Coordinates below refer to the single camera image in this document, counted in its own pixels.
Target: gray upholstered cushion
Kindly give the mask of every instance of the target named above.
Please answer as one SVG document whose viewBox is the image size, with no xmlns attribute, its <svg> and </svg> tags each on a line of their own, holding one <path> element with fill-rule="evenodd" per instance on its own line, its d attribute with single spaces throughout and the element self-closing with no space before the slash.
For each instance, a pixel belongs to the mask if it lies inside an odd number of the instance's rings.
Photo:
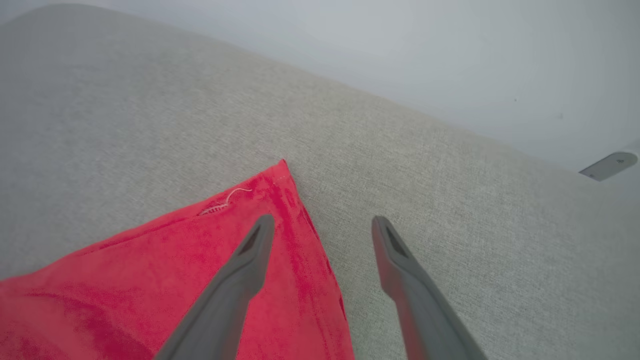
<svg viewBox="0 0 640 360">
<path fill-rule="evenodd" d="M 640 357 L 640 222 L 590 179 L 339 83 L 81 5 L 0 28 L 0 274 L 285 158 L 358 359 L 401 359 L 386 215 L 491 359 Z"/>
</svg>

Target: white wall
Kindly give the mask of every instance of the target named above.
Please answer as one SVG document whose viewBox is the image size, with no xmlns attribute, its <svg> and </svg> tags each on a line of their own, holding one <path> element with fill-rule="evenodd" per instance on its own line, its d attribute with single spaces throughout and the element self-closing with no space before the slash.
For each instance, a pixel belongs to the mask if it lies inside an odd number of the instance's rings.
<svg viewBox="0 0 640 360">
<path fill-rule="evenodd" d="M 0 21 L 54 2 L 4 0 Z M 226 40 L 572 171 L 640 152 L 638 0 L 82 2 Z M 631 169 L 612 180 L 631 173 L 619 182 L 640 184 Z"/>
</svg>

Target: red cloth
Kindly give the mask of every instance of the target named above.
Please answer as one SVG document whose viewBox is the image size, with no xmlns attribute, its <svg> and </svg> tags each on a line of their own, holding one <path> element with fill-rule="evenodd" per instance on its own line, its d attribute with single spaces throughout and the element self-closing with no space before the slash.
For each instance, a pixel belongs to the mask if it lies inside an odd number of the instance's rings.
<svg viewBox="0 0 640 360">
<path fill-rule="evenodd" d="M 204 209 L 229 205 L 200 215 Z M 266 281 L 238 359 L 353 359 L 342 296 L 284 160 L 199 202 L 0 282 L 0 357 L 151 359 L 265 213 Z"/>
</svg>

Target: white thread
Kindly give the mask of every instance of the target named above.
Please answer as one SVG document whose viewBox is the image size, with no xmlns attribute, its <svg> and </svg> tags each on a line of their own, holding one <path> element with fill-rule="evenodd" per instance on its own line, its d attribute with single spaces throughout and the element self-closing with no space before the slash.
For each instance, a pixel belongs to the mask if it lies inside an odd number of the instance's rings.
<svg viewBox="0 0 640 360">
<path fill-rule="evenodd" d="M 250 189 L 243 189 L 243 188 L 234 189 L 234 191 L 230 192 L 229 195 L 227 195 L 227 199 L 225 200 L 224 204 L 210 206 L 210 207 L 202 210 L 198 215 L 204 215 L 204 214 L 208 214 L 208 213 L 215 213 L 216 211 L 229 206 L 229 198 L 231 197 L 231 195 L 234 194 L 234 192 L 236 192 L 238 190 L 242 190 L 244 192 L 250 192 L 251 191 Z"/>
</svg>

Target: loose thread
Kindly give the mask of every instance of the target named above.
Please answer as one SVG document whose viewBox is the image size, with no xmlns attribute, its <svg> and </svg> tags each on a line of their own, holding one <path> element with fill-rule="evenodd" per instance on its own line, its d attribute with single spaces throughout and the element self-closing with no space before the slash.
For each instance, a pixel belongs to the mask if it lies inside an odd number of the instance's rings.
<svg viewBox="0 0 640 360">
<path fill-rule="evenodd" d="M 215 213 L 216 211 L 218 211 L 218 210 L 220 210 L 222 208 L 226 208 L 227 206 L 229 206 L 229 198 L 231 198 L 231 195 L 233 195 L 238 190 L 242 190 L 244 192 L 250 192 L 251 191 L 250 189 L 243 189 L 243 188 L 234 189 L 232 192 L 229 193 L 229 195 L 227 195 L 227 199 L 225 200 L 224 204 L 208 207 L 208 208 L 202 210 L 198 215 L 205 215 L 205 214 L 209 214 L 209 213 Z"/>
</svg>

